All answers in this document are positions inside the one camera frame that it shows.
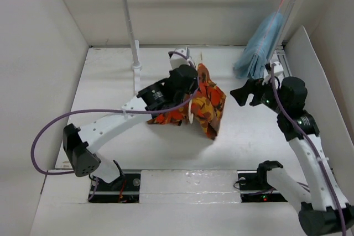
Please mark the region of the orange camouflage trousers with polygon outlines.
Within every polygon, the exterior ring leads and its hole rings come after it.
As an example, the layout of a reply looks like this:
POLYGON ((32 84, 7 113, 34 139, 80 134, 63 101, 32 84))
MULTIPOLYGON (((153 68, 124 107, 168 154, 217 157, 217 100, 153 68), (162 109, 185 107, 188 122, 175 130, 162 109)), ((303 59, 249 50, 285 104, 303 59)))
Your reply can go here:
POLYGON ((210 78, 207 67, 199 63, 199 89, 196 96, 183 107, 168 113, 163 113, 147 121, 149 125, 175 125, 189 124, 189 116, 201 127, 206 137, 215 140, 225 108, 226 95, 210 78))

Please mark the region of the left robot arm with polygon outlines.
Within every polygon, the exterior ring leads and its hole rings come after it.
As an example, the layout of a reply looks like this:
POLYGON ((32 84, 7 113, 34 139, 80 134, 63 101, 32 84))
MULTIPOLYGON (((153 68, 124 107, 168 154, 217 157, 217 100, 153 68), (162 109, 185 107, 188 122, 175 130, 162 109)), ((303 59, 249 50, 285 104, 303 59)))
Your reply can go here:
POLYGON ((112 190, 123 185, 123 172, 118 163, 105 159, 98 151, 129 128, 185 105, 186 96, 199 86, 197 70, 180 65, 169 73, 169 77, 140 90, 121 109, 107 111, 106 116, 85 126, 64 127, 63 148, 75 176, 93 174, 112 190))

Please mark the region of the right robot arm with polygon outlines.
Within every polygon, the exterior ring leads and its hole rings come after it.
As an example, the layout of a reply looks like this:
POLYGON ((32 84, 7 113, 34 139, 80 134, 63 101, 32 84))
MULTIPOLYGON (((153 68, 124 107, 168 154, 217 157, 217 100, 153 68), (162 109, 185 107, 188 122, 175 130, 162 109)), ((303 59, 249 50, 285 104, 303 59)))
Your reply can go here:
POLYGON ((276 160, 260 163, 251 177, 240 182, 260 191, 277 190, 297 212, 306 235, 346 233, 353 226, 353 205, 332 174, 314 117, 304 109, 308 94, 305 83, 297 77, 286 77, 279 85, 249 79, 230 94, 239 106, 253 95, 250 106, 263 104, 276 112, 277 125, 295 153, 307 183, 295 181, 276 160))

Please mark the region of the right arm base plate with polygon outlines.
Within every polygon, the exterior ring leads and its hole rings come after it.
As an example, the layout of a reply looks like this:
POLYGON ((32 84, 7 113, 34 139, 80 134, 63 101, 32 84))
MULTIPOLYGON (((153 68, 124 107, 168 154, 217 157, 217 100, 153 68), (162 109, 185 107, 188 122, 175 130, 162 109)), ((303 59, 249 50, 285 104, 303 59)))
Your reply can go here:
POLYGON ((237 177, 233 186, 240 192, 242 203, 287 202, 279 191, 259 181, 256 170, 238 170, 237 177))

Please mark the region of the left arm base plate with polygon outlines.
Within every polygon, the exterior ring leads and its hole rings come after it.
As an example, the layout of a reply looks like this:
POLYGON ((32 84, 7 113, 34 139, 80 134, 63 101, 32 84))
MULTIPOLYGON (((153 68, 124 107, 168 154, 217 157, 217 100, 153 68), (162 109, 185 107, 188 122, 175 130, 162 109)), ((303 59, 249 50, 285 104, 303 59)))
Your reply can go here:
POLYGON ((140 170, 127 170, 125 179, 113 188, 112 185, 90 175, 91 186, 88 193, 90 203, 138 203, 140 195, 140 170))

